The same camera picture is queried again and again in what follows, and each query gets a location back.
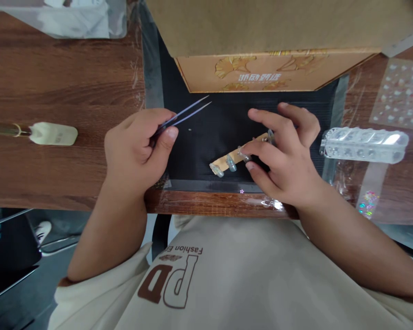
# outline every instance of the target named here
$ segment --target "tweezers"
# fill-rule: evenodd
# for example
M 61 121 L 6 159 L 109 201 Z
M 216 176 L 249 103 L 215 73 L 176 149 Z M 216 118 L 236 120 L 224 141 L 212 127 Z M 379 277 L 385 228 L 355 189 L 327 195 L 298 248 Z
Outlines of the tweezers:
M 172 121 L 174 121 L 176 118 L 178 118 L 181 114 L 183 114 L 184 112 L 188 111 L 189 109 L 191 109 L 192 107 L 194 107 L 196 104 L 198 104 L 199 102 L 203 101 L 204 99 L 206 99 L 209 95 L 205 96 L 204 98 L 196 101 L 195 103 L 193 103 L 192 105 L 188 106 L 187 108 L 183 109 L 181 112 L 179 112 L 176 116 L 174 116 L 173 118 L 167 120 L 165 123 L 163 123 L 162 125 L 159 125 L 157 131 L 155 134 L 153 134 L 152 137 L 155 137 L 159 134 L 161 134 L 166 128 L 167 125 L 169 123 L 171 123 Z M 187 120 L 188 118 L 190 118 L 191 116 L 195 115 L 196 113 L 198 113 L 200 110 L 202 110 L 203 108 L 205 108 L 207 105 L 209 105 L 211 102 L 205 104 L 204 106 L 200 107 L 199 109 L 197 109 L 196 111 L 194 111 L 193 113 L 189 114 L 188 116 L 186 116 L 185 118 L 177 121 L 174 124 L 171 124 L 171 126 L 176 126 L 177 124 L 180 124 L 181 122 L 183 122 L 184 120 Z

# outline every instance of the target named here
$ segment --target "white sneaker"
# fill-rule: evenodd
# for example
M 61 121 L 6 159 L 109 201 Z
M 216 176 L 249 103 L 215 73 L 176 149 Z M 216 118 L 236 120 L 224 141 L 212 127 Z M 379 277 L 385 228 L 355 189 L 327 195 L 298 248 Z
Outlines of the white sneaker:
M 38 239 L 38 243 L 41 245 L 43 241 L 45 240 L 47 234 L 50 233 L 52 229 L 52 224 L 50 221 L 42 221 L 38 225 L 38 227 L 35 229 L 35 236 Z

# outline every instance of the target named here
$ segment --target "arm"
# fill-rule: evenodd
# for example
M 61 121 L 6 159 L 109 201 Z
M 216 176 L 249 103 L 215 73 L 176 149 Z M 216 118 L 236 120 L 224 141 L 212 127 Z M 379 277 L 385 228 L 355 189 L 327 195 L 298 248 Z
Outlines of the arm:
M 107 133 L 107 176 L 69 264 L 70 282 L 102 274 L 140 248 L 147 222 L 144 193 L 164 173 L 178 130 L 167 128 L 154 148 L 150 137 L 174 115 L 167 109 L 143 110 Z
M 243 148 L 243 153 L 259 156 L 271 170 L 266 173 L 248 162 L 254 182 L 268 196 L 294 205 L 312 243 L 359 285 L 413 298 L 413 260 L 315 170 L 309 147 L 320 130 L 317 118 L 285 103 L 278 110 L 281 115 L 248 112 L 252 120 L 274 131 L 277 145 L 252 141 Z

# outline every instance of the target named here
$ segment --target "wooden table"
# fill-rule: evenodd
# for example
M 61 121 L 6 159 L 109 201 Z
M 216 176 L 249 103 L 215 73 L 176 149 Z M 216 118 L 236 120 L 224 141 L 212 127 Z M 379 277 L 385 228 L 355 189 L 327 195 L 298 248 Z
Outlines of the wooden table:
M 104 135 L 145 104 L 138 31 L 132 24 L 121 40 L 57 40 L 0 13 L 0 121 L 50 121 L 79 131 L 75 145 L 64 148 L 0 136 L 1 207 L 92 210 L 106 171 Z M 413 49 L 400 57 L 412 59 Z M 368 118 L 386 63 L 379 55 L 353 70 L 345 124 L 383 128 Z M 413 224 L 413 131 L 406 132 L 412 140 L 404 161 L 387 172 L 376 221 Z M 366 166 L 339 166 L 338 186 L 353 203 Z M 287 205 L 267 208 L 263 197 L 149 190 L 146 204 L 150 213 L 297 217 Z

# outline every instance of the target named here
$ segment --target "black work mat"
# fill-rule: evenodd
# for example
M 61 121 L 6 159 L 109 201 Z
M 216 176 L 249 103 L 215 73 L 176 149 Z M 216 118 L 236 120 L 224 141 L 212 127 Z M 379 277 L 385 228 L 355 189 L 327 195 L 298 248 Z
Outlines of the black work mat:
M 164 105 L 176 113 L 208 94 L 189 93 L 174 59 L 159 36 Z M 320 122 L 321 132 L 311 146 L 311 158 L 320 175 L 324 157 L 319 154 L 322 133 L 330 128 L 338 80 L 316 92 L 210 93 L 193 108 L 212 101 L 205 109 L 178 125 L 179 136 L 168 161 L 169 190 L 259 193 L 245 164 L 237 171 L 216 176 L 209 164 L 265 132 L 267 128 L 247 116 L 250 108 L 277 112 L 279 102 L 307 108 Z

